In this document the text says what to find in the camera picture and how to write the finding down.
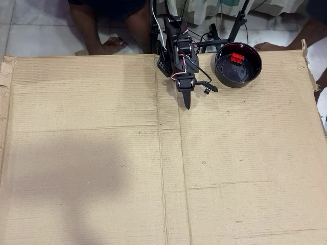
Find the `person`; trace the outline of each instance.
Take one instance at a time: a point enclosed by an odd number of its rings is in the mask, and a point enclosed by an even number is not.
[[[127,29],[144,53],[150,52],[149,0],[68,0],[71,16],[82,34],[90,55],[111,55],[126,47],[120,37],[100,42],[97,14],[124,20]]]
[[[300,50],[302,48],[302,39],[305,39],[307,46],[310,47],[327,37],[327,15],[325,14],[327,11],[327,1],[309,0],[306,11],[310,19],[290,45],[284,47],[264,42],[255,45],[254,48],[257,51]],[[327,69],[322,73],[317,84],[320,85],[320,90],[315,92],[316,102],[318,102],[321,92],[327,87]]]

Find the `black wire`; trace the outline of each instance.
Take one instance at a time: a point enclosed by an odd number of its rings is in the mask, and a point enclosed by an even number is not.
[[[204,39],[204,36],[205,35],[208,35],[209,33],[204,33],[202,36],[201,36],[201,39],[200,39],[200,42],[202,42],[202,40]]]
[[[200,71],[202,71],[202,73],[203,74],[205,74],[206,75],[206,77],[209,79],[209,82],[211,82],[212,81],[212,79],[211,79],[211,77],[204,71],[204,70],[202,70],[197,64],[195,64],[185,53],[184,53],[184,51],[183,50],[181,50],[181,48],[179,47],[179,45],[178,45],[178,41],[179,41],[179,36],[182,34],[182,27],[180,26],[180,23],[172,16],[172,15],[170,15],[172,18],[173,18],[173,20],[179,25],[179,34],[178,34],[178,36],[177,36],[177,41],[176,41],[176,45],[177,45],[177,47],[178,47],[178,49],[179,49],[179,51],[187,58],[186,60],[188,60],[188,61],[190,61],[193,65],[195,65],[195,67],[196,68],[198,68]]]
[[[184,2],[184,4],[183,4],[183,7],[182,7],[182,9],[180,10],[180,16],[184,16],[184,10],[185,10],[185,5],[186,5],[186,2],[187,2],[188,0],[185,0],[185,2]]]
[[[246,29],[246,39],[247,39],[247,44],[249,44],[249,35],[248,35],[248,33],[247,33],[247,27],[246,27],[246,24],[244,23],[244,25],[245,25],[245,29]]]
[[[254,10],[256,10],[258,7],[260,7],[262,4],[264,4],[265,2],[266,2],[267,0],[264,0],[259,6],[257,6],[256,8],[254,8],[254,9],[252,9],[252,10],[250,10],[250,11],[254,11]]]
[[[193,31],[191,31],[190,29],[189,29],[189,32],[192,32],[193,34],[197,35],[198,37],[203,38],[203,36],[200,36],[199,34],[197,34],[197,33],[193,32]]]

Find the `leg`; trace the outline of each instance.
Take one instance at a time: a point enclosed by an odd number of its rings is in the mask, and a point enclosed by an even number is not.
[[[122,39],[111,37],[101,44],[95,11],[87,5],[69,4],[76,28],[81,32],[90,55],[111,55],[126,46]]]
[[[150,53],[150,7],[149,0],[136,13],[125,19],[125,24],[144,54]]]
[[[307,46],[310,47],[312,44],[325,37],[327,37],[327,26],[310,18],[294,41],[287,47],[264,42],[255,45],[254,48],[257,51],[300,50],[302,48],[302,39],[305,39]]]
[[[321,92],[327,87],[327,69],[323,72],[321,77],[318,79],[317,84],[320,85],[319,91],[315,92],[315,99],[318,102]]]

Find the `black bowl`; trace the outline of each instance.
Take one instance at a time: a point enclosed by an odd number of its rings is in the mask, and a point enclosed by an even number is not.
[[[230,61],[232,53],[243,55],[243,63]],[[261,68],[257,51],[241,42],[228,43],[216,54],[216,76],[222,84],[231,88],[244,87],[260,74]]]

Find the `metal stand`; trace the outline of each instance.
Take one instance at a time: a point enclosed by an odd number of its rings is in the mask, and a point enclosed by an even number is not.
[[[210,28],[211,28],[211,32],[212,32],[212,35],[213,35],[213,40],[212,41],[206,41],[206,42],[198,42],[196,45],[198,47],[201,47],[201,53],[205,53],[206,51],[206,47],[208,46],[215,46],[216,47],[216,50],[218,51],[220,48],[221,48],[221,45],[225,45],[227,43],[230,43],[230,42],[234,42],[235,41],[235,38],[237,36],[237,33],[239,32],[240,30],[240,27],[242,25],[244,25],[244,23],[246,23],[246,19],[245,19],[245,10],[249,4],[249,1],[250,0],[246,0],[244,5],[243,5],[243,8],[241,11],[239,11],[237,17],[236,17],[236,20],[234,22],[234,25],[233,25],[233,28],[230,32],[230,35],[227,39],[221,39],[219,36],[218,36],[218,32],[217,32],[217,28],[216,28],[216,25],[215,24],[211,24],[210,25]],[[156,0],[153,0],[152,1],[152,5],[153,5],[153,10],[154,10],[154,14],[156,15]],[[166,11],[168,13],[168,6],[167,6],[167,2],[165,2],[165,6],[166,6]],[[154,18],[152,18],[152,29],[151,29],[151,50],[152,50],[152,53],[154,54],[158,54],[158,51],[157,51],[157,39],[158,39],[158,34],[160,34],[160,31],[158,29],[158,25],[156,23],[156,21],[154,20]]]
[[[247,22],[247,20],[245,19],[245,10],[247,5],[249,4],[250,0],[246,0],[243,8],[241,11],[239,11],[236,20],[234,22],[233,28],[230,32],[230,35],[227,39],[220,39],[217,33],[217,28],[215,24],[211,24],[211,32],[213,34],[213,40],[212,41],[207,41],[207,42],[197,42],[197,46],[198,47],[203,47],[201,49],[201,53],[205,53],[206,47],[208,46],[215,46],[217,51],[221,48],[221,45],[227,44],[229,42],[234,42],[235,38],[237,36],[237,33],[240,30],[240,27],[242,25],[244,25],[244,23]]]

